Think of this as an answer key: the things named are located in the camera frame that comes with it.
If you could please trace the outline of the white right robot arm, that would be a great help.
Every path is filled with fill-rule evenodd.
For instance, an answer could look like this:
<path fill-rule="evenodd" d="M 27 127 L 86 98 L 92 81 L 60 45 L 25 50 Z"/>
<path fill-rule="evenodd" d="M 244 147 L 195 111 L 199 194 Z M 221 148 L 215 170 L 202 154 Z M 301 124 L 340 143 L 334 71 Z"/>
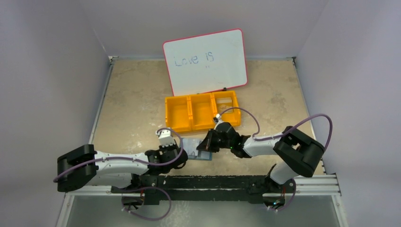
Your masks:
<path fill-rule="evenodd" d="M 282 134 L 254 138 L 239 134 L 228 122 L 210 129 L 196 149 L 215 153 L 222 148 L 238 158 L 278 155 L 282 162 L 270 170 L 268 178 L 279 185 L 299 175 L 312 177 L 325 152 L 321 143 L 290 126 Z"/>

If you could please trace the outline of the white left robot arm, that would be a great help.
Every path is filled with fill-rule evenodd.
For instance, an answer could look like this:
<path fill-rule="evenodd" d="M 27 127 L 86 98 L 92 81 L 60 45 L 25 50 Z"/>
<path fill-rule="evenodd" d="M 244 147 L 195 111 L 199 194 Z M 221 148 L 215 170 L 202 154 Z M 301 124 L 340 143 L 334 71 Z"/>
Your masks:
<path fill-rule="evenodd" d="M 187 160 L 186 151 L 176 143 L 131 155 L 96 151 L 94 145 L 86 144 L 58 157 L 54 183 L 59 192 L 84 186 L 125 188 L 136 175 L 167 174 L 185 166 Z"/>

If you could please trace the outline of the blue leather card holder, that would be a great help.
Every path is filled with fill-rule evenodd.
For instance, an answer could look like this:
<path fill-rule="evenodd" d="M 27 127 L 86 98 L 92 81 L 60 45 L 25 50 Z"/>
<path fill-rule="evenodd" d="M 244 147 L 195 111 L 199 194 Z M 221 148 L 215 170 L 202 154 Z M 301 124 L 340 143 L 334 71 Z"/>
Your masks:
<path fill-rule="evenodd" d="M 198 138 L 183 138 L 183 149 L 187 153 L 188 159 L 190 160 L 211 161 L 211 152 L 200 151 L 197 149 L 201 141 L 202 140 Z"/>

